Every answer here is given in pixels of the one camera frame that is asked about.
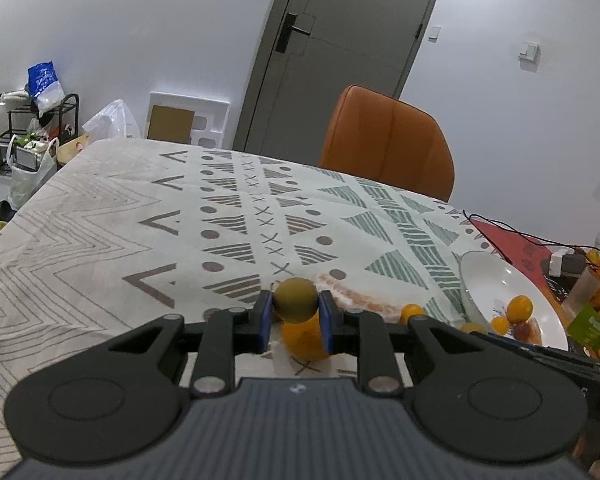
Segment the patterned tablecloth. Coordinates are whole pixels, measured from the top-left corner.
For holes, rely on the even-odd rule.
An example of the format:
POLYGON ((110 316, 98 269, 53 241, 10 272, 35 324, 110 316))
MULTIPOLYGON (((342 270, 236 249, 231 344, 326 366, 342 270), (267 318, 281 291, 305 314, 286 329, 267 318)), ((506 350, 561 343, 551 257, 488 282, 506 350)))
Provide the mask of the patterned tablecloth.
POLYGON ((329 274, 460 324, 458 263, 490 247, 456 209, 338 172, 154 141, 99 141, 0 234, 1 413, 20 378, 159 315, 196 322, 329 274))

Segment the grey door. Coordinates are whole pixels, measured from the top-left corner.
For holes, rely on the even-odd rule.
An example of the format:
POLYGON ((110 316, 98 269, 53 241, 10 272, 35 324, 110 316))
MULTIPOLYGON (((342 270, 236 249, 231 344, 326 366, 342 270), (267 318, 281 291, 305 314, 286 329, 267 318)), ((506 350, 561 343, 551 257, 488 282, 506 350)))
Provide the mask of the grey door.
POLYGON ((400 96, 436 0, 273 0, 233 141, 236 150, 314 165, 351 84, 400 96), (309 37, 275 45, 287 12, 309 37))

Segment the orange chair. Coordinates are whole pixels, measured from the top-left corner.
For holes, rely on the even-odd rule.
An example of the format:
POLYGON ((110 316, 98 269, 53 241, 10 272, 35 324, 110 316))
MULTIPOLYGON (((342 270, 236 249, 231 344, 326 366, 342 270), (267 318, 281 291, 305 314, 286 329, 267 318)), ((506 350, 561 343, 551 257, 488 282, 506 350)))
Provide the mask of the orange chair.
POLYGON ((341 93, 318 166, 444 202, 455 182, 449 144, 434 118, 360 86, 341 93))

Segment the white plastic bag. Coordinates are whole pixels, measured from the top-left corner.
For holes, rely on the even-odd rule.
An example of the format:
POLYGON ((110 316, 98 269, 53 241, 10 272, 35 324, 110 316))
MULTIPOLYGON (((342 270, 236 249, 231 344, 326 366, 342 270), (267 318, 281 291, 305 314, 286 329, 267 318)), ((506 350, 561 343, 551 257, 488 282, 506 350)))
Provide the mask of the white plastic bag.
POLYGON ((92 141, 140 138, 140 128, 123 100, 106 105, 82 126, 82 130, 92 141))

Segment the green snack packet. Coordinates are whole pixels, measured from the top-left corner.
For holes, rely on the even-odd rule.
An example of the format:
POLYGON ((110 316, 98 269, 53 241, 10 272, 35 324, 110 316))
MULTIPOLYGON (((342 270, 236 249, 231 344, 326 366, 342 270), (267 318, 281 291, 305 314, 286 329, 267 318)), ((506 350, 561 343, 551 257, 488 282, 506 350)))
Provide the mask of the green snack packet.
POLYGON ((582 346, 600 350, 600 315, 586 304, 568 325, 567 334, 582 346))

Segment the blue plastic bag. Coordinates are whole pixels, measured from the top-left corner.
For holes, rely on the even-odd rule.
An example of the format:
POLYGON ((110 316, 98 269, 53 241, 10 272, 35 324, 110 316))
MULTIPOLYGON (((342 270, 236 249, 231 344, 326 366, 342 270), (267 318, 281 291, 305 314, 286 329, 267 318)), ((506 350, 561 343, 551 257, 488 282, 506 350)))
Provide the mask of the blue plastic bag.
POLYGON ((45 114, 65 99, 65 91, 52 62, 42 62, 28 68, 28 92, 40 114, 45 114))

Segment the white power adapter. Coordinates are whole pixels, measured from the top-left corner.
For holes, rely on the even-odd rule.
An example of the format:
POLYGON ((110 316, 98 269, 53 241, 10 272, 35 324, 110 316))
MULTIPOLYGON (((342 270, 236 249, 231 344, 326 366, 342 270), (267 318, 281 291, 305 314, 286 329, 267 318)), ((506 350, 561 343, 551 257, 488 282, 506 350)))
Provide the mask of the white power adapter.
POLYGON ((562 275, 562 265, 565 259, 573 255, 571 248, 559 248, 552 252, 550 255, 550 262, 548 263, 548 275, 553 278, 559 278, 562 275))

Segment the green yellow plum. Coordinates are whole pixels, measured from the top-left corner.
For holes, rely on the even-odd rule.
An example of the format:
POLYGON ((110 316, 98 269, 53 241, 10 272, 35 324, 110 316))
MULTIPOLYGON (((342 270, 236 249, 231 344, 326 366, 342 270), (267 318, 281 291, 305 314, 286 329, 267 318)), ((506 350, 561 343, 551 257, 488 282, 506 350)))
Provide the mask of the green yellow plum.
POLYGON ((274 311, 286 323, 309 321, 317 310, 317 289, 306 278, 288 278, 273 292, 274 311))

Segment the red table mat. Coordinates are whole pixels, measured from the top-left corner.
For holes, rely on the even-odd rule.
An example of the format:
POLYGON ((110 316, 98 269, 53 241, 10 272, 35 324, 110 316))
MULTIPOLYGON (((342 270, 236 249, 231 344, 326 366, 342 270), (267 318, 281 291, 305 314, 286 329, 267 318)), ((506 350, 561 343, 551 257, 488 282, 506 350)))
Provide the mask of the red table mat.
POLYGON ((522 236, 505 231, 484 220, 471 218, 470 222, 488 240, 493 248, 514 268, 524 274, 550 300, 554 306, 562 304, 575 278, 548 276, 550 248, 529 242, 522 236))

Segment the small orange mandarin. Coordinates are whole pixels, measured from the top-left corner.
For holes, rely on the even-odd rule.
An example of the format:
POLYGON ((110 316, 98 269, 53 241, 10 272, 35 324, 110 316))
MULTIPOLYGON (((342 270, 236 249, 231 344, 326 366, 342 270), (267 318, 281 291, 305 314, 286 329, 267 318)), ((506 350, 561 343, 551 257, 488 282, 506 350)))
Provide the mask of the small orange mandarin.
POLYGON ((494 331, 494 333, 500 335, 500 336, 505 336, 508 334, 509 329, 510 329, 510 323, 508 318, 506 318, 506 316, 496 316, 495 318, 492 318, 491 322, 490 322, 490 326, 492 328, 492 330, 494 331))

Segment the white round plate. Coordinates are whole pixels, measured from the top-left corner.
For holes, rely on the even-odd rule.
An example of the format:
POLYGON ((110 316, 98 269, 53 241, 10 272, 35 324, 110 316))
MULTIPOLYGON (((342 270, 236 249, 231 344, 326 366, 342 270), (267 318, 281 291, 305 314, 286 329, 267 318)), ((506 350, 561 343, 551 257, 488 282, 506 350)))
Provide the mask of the white round plate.
POLYGON ((460 298, 471 322, 529 344, 568 350, 562 322, 528 278, 497 255, 460 257, 460 298))

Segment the white foam packaging board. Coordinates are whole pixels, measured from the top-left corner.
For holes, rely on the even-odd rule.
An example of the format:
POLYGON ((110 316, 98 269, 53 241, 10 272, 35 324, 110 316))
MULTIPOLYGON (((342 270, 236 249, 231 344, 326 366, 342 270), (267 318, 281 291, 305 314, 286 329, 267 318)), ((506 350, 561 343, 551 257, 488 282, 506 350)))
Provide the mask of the white foam packaging board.
POLYGON ((151 92, 145 136, 149 140, 222 148, 230 104, 194 96, 151 92))

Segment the black slipper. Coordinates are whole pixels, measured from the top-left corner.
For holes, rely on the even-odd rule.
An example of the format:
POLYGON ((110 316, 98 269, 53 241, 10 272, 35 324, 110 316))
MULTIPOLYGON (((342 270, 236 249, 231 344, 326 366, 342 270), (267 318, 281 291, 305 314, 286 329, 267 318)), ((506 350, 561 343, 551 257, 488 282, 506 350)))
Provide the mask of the black slipper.
POLYGON ((15 213, 8 200, 0 201, 0 222, 9 222, 14 218, 15 213))

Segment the kumquat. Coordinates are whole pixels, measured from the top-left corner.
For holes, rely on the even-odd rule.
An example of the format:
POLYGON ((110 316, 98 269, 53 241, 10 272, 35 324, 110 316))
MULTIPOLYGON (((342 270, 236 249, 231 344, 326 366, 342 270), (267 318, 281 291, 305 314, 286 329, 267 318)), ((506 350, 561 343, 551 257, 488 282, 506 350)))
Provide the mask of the kumquat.
POLYGON ((419 304, 407 304, 401 309, 399 324, 406 325, 410 318, 414 318, 414 316, 426 315, 426 310, 421 307, 419 304))
POLYGON ((524 295, 518 295, 509 301, 506 309, 506 318, 510 324, 527 321, 533 313, 532 300, 524 295))

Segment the large orange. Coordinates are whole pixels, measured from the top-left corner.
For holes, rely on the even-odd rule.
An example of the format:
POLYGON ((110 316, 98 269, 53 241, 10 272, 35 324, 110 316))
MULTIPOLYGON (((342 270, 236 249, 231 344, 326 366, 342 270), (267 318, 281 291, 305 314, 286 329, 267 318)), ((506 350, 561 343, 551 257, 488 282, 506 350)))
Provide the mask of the large orange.
POLYGON ((282 338, 288 352, 300 361, 324 361, 329 358, 323 346, 317 315, 302 323, 283 322, 282 338))

